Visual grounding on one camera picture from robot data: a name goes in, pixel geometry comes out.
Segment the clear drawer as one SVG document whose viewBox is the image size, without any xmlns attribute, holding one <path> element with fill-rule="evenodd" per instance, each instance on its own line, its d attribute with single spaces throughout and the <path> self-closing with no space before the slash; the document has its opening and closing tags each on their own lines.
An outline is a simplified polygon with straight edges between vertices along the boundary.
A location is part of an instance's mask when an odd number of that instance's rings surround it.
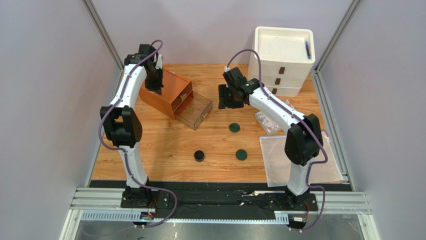
<svg viewBox="0 0 426 240">
<path fill-rule="evenodd" d="M 188 97 L 188 93 L 186 93 L 186 92 L 182 92 L 179 95 L 179 99 L 181 100 L 181 102 L 183 102 L 187 97 Z"/>
<path fill-rule="evenodd" d="M 212 100 L 192 91 L 175 110 L 174 116 L 176 120 L 195 131 L 210 113 L 212 107 Z"/>
</svg>

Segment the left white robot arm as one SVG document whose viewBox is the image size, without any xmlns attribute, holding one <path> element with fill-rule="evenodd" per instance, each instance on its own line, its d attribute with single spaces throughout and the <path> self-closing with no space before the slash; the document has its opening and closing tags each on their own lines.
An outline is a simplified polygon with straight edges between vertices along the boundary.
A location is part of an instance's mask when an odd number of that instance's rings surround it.
<svg viewBox="0 0 426 240">
<path fill-rule="evenodd" d="M 142 85 L 161 92 L 163 87 L 163 57 L 159 47 L 140 44 L 138 52 L 124 59 L 123 79 L 108 106 L 101 107 L 98 137 L 101 144 L 117 151 L 126 173 L 122 194 L 125 203 L 146 206 L 152 201 L 152 187 L 143 168 L 139 142 L 142 124 L 134 110 Z"/>
</svg>

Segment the green compact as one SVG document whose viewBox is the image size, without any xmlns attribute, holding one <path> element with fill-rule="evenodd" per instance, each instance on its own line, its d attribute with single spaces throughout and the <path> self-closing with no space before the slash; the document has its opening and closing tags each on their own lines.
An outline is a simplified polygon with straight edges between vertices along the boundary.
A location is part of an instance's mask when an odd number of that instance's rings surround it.
<svg viewBox="0 0 426 240">
<path fill-rule="evenodd" d="M 232 133 L 238 133 L 241 130 L 240 125 L 235 122 L 231 123 L 228 128 Z"/>
<path fill-rule="evenodd" d="M 239 161 L 244 161 L 248 158 L 248 153 L 244 150 L 244 149 L 238 149 L 235 152 L 235 157 L 239 160 Z"/>
</svg>

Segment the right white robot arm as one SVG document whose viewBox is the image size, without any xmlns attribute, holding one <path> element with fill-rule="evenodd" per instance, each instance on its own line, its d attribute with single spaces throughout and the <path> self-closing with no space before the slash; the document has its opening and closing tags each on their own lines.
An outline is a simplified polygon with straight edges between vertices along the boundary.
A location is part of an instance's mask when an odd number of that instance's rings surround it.
<svg viewBox="0 0 426 240">
<path fill-rule="evenodd" d="M 219 109 L 237 109 L 250 105 L 266 114 L 285 131 L 284 152 L 291 162 L 285 194 L 289 201 L 301 204 L 310 192 L 307 183 L 310 164 L 324 149 L 318 117 L 291 108 L 258 79 L 247 80 L 237 67 L 225 67 L 222 76 L 226 83 L 218 87 Z"/>
</svg>

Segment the black round jar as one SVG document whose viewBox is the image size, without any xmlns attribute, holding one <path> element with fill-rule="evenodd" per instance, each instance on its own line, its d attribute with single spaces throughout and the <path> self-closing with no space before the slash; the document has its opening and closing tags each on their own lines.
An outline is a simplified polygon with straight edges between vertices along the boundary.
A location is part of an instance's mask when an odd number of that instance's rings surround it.
<svg viewBox="0 0 426 240">
<path fill-rule="evenodd" d="M 193 156 L 197 162 L 203 162 L 205 159 L 205 153 L 202 150 L 195 151 Z"/>
</svg>

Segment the orange drawer box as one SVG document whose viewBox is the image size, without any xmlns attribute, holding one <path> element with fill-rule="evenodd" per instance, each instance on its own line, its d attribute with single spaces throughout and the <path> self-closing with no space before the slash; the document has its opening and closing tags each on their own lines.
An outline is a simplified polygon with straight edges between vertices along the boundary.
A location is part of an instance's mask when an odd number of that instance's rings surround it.
<svg viewBox="0 0 426 240">
<path fill-rule="evenodd" d="M 193 91 L 192 81 L 184 76 L 164 67 L 162 94 L 149 91 L 143 83 L 139 90 L 139 97 L 143 102 L 162 112 L 166 116 L 176 120 L 175 110 L 182 103 L 179 95 L 184 92 L 189 94 Z"/>
</svg>

